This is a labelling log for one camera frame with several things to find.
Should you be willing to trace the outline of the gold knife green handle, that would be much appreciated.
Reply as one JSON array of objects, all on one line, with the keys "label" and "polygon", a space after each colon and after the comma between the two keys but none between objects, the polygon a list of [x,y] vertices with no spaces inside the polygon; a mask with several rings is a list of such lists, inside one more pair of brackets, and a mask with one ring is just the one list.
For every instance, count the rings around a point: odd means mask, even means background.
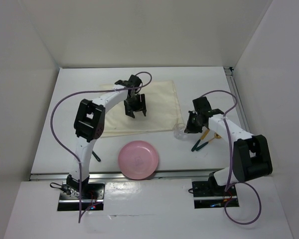
[{"label": "gold knife green handle", "polygon": [[192,152],[198,147],[198,145],[200,144],[200,142],[206,138],[206,136],[209,134],[209,132],[210,132],[210,130],[207,129],[207,130],[202,134],[202,136],[199,138],[199,140],[198,140],[198,141],[195,143],[195,145],[192,147],[192,149],[191,149]]}]

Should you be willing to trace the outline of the clear drinking glass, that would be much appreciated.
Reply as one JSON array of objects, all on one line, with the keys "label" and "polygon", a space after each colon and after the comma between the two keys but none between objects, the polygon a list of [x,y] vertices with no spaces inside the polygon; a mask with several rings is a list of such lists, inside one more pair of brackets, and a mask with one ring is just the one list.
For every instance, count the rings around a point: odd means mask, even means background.
[{"label": "clear drinking glass", "polygon": [[187,134],[184,132],[186,125],[184,123],[177,123],[173,127],[173,135],[176,139],[184,140]]}]

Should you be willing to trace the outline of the gold spoon green handle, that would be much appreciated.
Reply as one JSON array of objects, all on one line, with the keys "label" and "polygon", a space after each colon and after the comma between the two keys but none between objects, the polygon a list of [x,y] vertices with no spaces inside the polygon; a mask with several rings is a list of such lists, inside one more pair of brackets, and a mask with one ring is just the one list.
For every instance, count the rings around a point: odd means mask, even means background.
[{"label": "gold spoon green handle", "polygon": [[208,140],[205,143],[201,144],[200,146],[196,147],[195,151],[200,151],[202,148],[204,148],[206,145],[208,145],[214,139],[220,139],[220,138],[221,138],[221,136],[218,135],[217,133],[215,133],[213,138],[211,138],[210,140]]}]

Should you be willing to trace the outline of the pink plastic plate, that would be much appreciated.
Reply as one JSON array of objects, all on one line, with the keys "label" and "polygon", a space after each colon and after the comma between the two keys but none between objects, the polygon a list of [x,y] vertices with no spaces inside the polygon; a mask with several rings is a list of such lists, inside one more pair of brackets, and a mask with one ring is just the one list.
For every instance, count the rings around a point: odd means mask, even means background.
[{"label": "pink plastic plate", "polygon": [[124,176],[133,180],[149,178],[157,169],[159,154],[148,142],[136,140],[119,152],[118,165]]}]

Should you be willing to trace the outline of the gold fork green handle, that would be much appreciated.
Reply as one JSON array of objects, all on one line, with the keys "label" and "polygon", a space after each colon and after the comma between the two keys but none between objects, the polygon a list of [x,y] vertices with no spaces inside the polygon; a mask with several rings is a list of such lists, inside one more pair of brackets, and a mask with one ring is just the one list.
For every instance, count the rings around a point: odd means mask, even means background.
[{"label": "gold fork green handle", "polygon": [[92,155],[94,156],[94,158],[95,158],[98,162],[101,162],[100,157],[99,157],[94,151],[92,151]]}]

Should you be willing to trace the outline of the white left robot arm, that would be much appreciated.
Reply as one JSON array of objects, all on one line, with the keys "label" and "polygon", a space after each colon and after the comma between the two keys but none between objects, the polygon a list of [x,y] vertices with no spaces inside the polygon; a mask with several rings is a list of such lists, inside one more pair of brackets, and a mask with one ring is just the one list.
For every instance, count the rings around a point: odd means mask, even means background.
[{"label": "white left robot arm", "polygon": [[75,154],[80,162],[70,171],[66,184],[70,192],[78,199],[88,194],[89,165],[93,147],[105,129],[105,116],[117,104],[123,102],[125,115],[135,118],[135,112],[147,113],[145,94],[140,94],[143,85],[138,75],[131,75],[128,80],[118,80],[113,90],[93,99],[83,99],[74,121],[77,144]]}]

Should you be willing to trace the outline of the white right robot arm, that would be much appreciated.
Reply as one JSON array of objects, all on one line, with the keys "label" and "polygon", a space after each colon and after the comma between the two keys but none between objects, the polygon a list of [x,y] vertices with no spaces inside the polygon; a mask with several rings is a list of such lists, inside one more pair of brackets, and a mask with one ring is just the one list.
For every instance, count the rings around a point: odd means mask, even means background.
[{"label": "white right robot arm", "polygon": [[212,195],[235,183],[268,176],[273,172],[267,139],[253,135],[227,119],[220,109],[213,109],[206,97],[193,101],[194,110],[189,112],[185,133],[201,133],[209,129],[226,140],[230,148],[229,166],[209,174],[207,189]]}]

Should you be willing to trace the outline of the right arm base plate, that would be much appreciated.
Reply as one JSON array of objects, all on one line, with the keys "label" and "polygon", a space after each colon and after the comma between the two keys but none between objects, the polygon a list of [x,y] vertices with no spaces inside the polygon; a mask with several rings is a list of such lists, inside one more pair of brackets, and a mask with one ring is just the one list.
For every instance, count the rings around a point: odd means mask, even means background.
[{"label": "right arm base plate", "polygon": [[239,207],[237,191],[234,186],[225,191],[225,186],[219,186],[215,181],[192,181],[188,190],[193,195],[195,209]]}]

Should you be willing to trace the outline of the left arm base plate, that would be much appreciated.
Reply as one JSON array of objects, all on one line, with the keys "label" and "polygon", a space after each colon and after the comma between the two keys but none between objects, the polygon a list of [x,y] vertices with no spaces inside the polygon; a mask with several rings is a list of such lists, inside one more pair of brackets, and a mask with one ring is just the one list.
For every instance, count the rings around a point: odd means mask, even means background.
[{"label": "left arm base plate", "polygon": [[[60,190],[57,211],[79,211],[79,192],[66,184],[50,183],[50,187]],[[104,183],[89,184],[82,196],[82,211],[102,211],[104,208]]]}]

